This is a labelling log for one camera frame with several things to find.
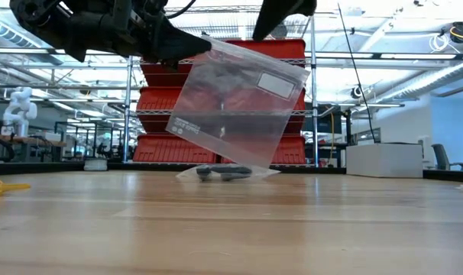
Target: black cable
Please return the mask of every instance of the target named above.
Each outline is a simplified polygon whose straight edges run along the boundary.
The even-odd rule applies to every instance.
[[[372,129],[371,111],[369,111],[369,105],[367,104],[366,96],[364,94],[364,90],[362,89],[361,79],[359,78],[359,72],[357,71],[357,66],[355,66],[355,59],[354,59],[354,54],[352,53],[351,43],[348,40],[347,28],[345,27],[344,16],[342,15],[342,9],[340,8],[340,3],[337,3],[337,5],[338,5],[338,13],[340,13],[340,19],[342,20],[342,26],[344,27],[345,39],[347,39],[348,51],[351,54],[352,64],[354,65],[355,75],[357,76],[359,90],[361,91],[362,99],[364,100],[364,103],[367,108],[367,115],[369,116],[369,129],[371,130],[372,139],[374,140],[374,143],[378,143],[376,141],[376,137],[374,136],[374,130]]]
[[[195,2],[195,1],[196,1],[196,0],[191,0],[191,2],[189,2],[189,4],[187,4],[186,7],[184,7],[183,9],[181,9],[180,11],[176,12],[176,13],[173,14],[173,15],[167,16],[167,18],[172,19],[172,18],[176,18],[177,16],[183,14],[183,13],[186,12],[189,8],[191,8],[192,5],[194,5],[194,2]]]

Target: black pole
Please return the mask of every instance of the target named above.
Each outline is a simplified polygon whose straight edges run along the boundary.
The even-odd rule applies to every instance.
[[[96,157],[96,137],[97,137],[97,123],[94,123],[94,148],[92,149],[92,157]]]
[[[111,127],[111,142],[109,142],[109,149],[110,151],[112,151],[112,132],[113,132],[114,128]]]
[[[348,146],[353,145],[351,117],[352,117],[351,110],[347,110],[345,112],[345,131],[347,132],[346,134],[347,134],[347,145]]]
[[[87,156],[88,153],[87,153],[87,147],[89,146],[89,129],[86,129],[86,149],[84,151],[84,156]]]
[[[311,105],[311,109],[312,109],[312,110],[315,109],[315,106],[313,106],[313,104]],[[315,133],[315,130],[314,130],[314,129],[315,129],[315,114],[314,114],[314,113],[315,113],[315,112],[312,112],[312,116],[311,116],[311,127],[312,127],[311,132],[313,133],[313,135],[312,135],[313,146],[311,146],[313,152],[312,152],[312,154],[311,154],[311,155],[312,155],[312,159],[311,159],[311,160],[312,160],[313,165],[315,165],[315,159],[316,159],[316,154],[315,154],[315,152],[317,151],[317,150],[315,149],[315,147],[318,147],[318,144],[315,142],[315,141],[317,141],[317,140],[315,139],[315,134],[316,134],[316,133]]]
[[[79,127],[76,126],[76,141],[73,143],[74,148],[73,148],[73,156],[75,157],[77,155],[77,135],[79,133]]]

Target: ceiling duct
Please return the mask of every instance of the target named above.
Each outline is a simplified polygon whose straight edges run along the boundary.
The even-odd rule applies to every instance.
[[[463,79],[463,63],[438,71],[422,73],[384,92],[381,98],[376,100],[375,103],[412,99],[460,79]]]
[[[13,44],[23,47],[23,48],[37,48],[35,45],[33,45],[30,41],[25,39],[19,34],[16,34],[14,31],[12,31],[10,28],[4,26],[0,22],[0,37],[6,39],[9,42],[12,42]],[[53,65],[62,65],[63,62],[60,61],[59,59],[52,57],[50,54],[27,54],[31,59],[42,62],[42,63],[51,63]]]

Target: wall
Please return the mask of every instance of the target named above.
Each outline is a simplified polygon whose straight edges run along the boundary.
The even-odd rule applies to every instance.
[[[432,142],[444,145],[449,161],[463,162],[463,99],[432,98],[432,128]]]
[[[432,145],[432,108],[430,95],[423,95],[415,102],[404,102],[402,108],[382,108],[374,114],[373,128],[380,128],[381,142],[417,143],[426,137],[425,165],[434,163]],[[369,130],[367,120],[353,121],[352,134]]]
[[[2,115],[4,114],[4,110],[7,106],[7,104],[0,104],[0,121],[2,120]],[[41,107],[40,104],[37,104],[37,107],[38,116],[33,121],[30,121],[30,126],[46,128],[53,131],[55,127],[55,121],[67,120],[67,115],[61,111],[56,110],[55,108]]]

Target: red storage bin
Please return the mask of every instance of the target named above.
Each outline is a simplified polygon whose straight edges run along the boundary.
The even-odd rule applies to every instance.
[[[222,163],[233,162],[222,157]],[[300,135],[283,136],[277,146],[272,164],[306,164],[304,137]]]
[[[305,59],[306,43],[303,39],[287,40],[227,40],[227,43],[254,50],[277,59]]]
[[[140,90],[137,111],[173,110],[177,103],[181,87],[147,87]],[[182,107],[194,110],[219,110],[219,100],[206,91],[196,90],[193,98],[182,102]],[[170,115],[138,115],[147,133],[166,133],[165,127]]]
[[[241,90],[237,91],[232,98],[228,98],[228,100],[224,102],[224,108],[229,111],[268,110],[270,109],[270,102],[264,99],[267,99],[267,96],[256,99],[249,91]],[[305,89],[303,89],[299,95],[298,102],[294,106],[294,110],[303,111],[305,108]],[[286,129],[284,130],[284,134],[299,134],[304,121],[304,115],[291,115]]]
[[[254,50],[278,59],[305,59],[305,41],[303,39],[264,40],[227,40],[228,43]],[[141,70],[150,87],[184,86],[192,64],[179,64],[173,72],[160,64],[141,64]]]
[[[180,87],[148,87],[140,90],[137,111],[172,110],[179,98]],[[138,115],[147,133],[165,133],[170,115]]]
[[[175,72],[160,64],[141,64],[141,71],[149,87],[184,86],[192,66],[179,64]]]
[[[216,154],[173,134],[146,134],[138,137],[135,162],[215,163]]]

